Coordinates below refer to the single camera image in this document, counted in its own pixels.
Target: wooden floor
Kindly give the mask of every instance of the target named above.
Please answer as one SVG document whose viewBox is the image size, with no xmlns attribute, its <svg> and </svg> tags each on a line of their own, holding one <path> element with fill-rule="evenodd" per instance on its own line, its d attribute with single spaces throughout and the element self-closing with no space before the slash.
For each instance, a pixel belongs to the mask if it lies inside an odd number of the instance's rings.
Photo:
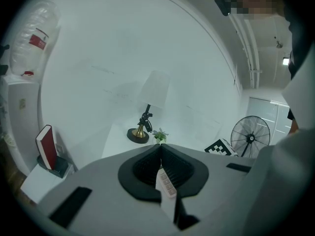
<svg viewBox="0 0 315 236">
<path fill-rule="evenodd" d="M 20 189 L 24 180 L 26 179 L 26 176 L 16 167 L 8 150 L 7 144 L 3 139 L 0 141 L 0 166 L 2 167 L 5 179 L 8 182 L 12 194 L 18 200 L 34 206 L 35 203 L 30 200 Z"/>
</svg>

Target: small plant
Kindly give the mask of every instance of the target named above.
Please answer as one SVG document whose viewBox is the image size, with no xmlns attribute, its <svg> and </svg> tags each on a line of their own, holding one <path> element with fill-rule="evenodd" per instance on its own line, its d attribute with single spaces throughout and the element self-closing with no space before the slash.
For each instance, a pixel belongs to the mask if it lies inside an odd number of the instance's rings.
<svg viewBox="0 0 315 236">
<path fill-rule="evenodd" d="M 159 132 L 157 132 L 156 130 L 154 130 L 154 131 L 153 131 L 153 135 L 154 135 L 154 138 L 157 140 L 157 144 L 160 143 L 160 142 L 163 141 L 163 140 L 166 141 L 166 136 L 168 136 L 168 134 L 166 134 L 165 132 L 163 132 L 161 128 L 159 128 Z"/>
</svg>

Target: fan stand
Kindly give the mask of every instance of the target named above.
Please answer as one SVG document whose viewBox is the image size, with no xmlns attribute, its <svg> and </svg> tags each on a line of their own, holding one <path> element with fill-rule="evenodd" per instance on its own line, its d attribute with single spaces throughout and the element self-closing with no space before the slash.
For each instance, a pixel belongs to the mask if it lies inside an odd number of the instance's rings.
<svg viewBox="0 0 315 236">
<path fill-rule="evenodd" d="M 244 156 L 244 154 L 245 154 L 245 152 L 246 152 L 246 150 L 248 148 L 248 145 L 249 144 L 251 145 L 254 141 L 255 141 L 255 135 L 254 134 L 250 134 L 250 135 L 247 136 L 247 139 L 246 139 L 247 145 L 246 145 L 246 147 L 245 147 L 241 157 Z"/>
</svg>

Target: checkerboard pattern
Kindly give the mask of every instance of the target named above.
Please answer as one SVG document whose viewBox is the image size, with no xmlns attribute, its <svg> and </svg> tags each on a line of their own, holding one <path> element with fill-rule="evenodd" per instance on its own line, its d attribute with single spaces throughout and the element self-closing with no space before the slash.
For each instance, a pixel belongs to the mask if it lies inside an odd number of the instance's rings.
<svg viewBox="0 0 315 236">
<path fill-rule="evenodd" d="M 228 156 L 237 156 L 237 153 L 232 149 L 229 149 L 224 141 L 219 139 L 209 147 L 205 149 L 207 153 L 217 154 L 217 155 L 228 155 Z"/>
</svg>

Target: red label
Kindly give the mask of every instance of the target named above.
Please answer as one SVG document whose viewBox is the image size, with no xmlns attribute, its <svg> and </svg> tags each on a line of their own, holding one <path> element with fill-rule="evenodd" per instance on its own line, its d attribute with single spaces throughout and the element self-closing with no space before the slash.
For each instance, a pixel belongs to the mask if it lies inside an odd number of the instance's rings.
<svg viewBox="0 0 315 236">
<path fill-rule="evenodd" d="M 44 50 L 44 48 L 46 46 L 46 42 L 44 42 L 43 40 L 41 40 L 40 37 L 38 37 L 38 36 L 36 36 L 34 34 L 31 36 L 31 39 L 30 39 L 29 43 L 31 45 L 39 47 L 42 50 Z"/>
<path fill-rule="evenodd" d="M 30 75 L 34 75 L 34 73 L 33 73 L 33 72 L 30 72 L 30 71 L 25 71 L 24 74 L 25 74 L 25 75 L 29 75 L 29 76 L 30 76 Z"/>
</svg>

